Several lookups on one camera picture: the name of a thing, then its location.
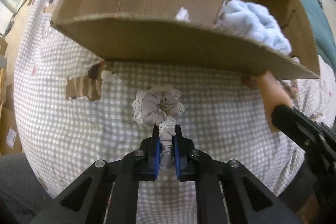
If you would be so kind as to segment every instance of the teal fabric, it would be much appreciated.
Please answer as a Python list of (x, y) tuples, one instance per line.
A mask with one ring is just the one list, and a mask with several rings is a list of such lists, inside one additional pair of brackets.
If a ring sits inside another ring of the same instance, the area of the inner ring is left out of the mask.
[(336, 45), (327, 17), (316, 0), (301, 0), (308, 16), (318, 54), (336, 72)]

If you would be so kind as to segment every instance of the white label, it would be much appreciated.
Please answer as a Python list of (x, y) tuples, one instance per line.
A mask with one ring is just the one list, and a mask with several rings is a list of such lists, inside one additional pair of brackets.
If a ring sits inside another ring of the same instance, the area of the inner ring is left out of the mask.
[(16, 138), (16, 132), (13, 129), (9, 129), (8, 134), (7, 134), (7, 139), (6, 139), (6, 144), (13, 149), (14, 147), (14, 142)]

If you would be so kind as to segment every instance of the light blue fluffy cloth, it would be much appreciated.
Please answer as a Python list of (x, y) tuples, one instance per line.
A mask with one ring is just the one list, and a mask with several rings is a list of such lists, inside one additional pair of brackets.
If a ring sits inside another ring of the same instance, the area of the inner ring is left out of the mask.
[(225, 29), (234, 35), (249, 37), (272, 49), (289, 55), (292, 47), (283, 35), (278, 22), (262, 5), (232, 0), (223, 2), (216, 28)]

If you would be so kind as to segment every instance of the orange object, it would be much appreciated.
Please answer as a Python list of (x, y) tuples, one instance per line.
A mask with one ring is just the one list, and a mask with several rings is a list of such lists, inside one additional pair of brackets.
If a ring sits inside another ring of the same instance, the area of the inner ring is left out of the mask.
[(292, 100), (269, 70), (258, 76), (256, 82), (264, 102), (269, 129), (272, 132), (278, 132), (280, 130), (272, 124), (272, 112), (278, 105), (287, 105), (293, 108)]

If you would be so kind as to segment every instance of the checkered tablecloth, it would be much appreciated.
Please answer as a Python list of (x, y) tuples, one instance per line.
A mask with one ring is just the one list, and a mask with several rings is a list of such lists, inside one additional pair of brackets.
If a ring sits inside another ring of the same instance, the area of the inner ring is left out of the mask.
[[(95, 160), (115, 161), (139, 147), (151, 130), (133, 120), (138, 90), (170, 84), (182, 92), (184, 136), (214, 159), (241, 161), (275, 194), (303, 162), (303, 151), (283, 133), (271, 133), (258, 90), (241, 84), (241, 74), (198, 67), (114, 62), (100, 101), (66, 100), (69, 78), (85, 75), (100, 59), (50, 27), (47, 0), (34, 0), (14, 76), (14, 106), (26, 156), (48, 193), (55, 197)], [(295, 106), (323, 113), (331, 126), (336, 84), (320, 59), (320, 80), (299, 80)], [(194, 183), (177, 181), (174, 170), (141, 183), (137, 223), (196, 223)]]

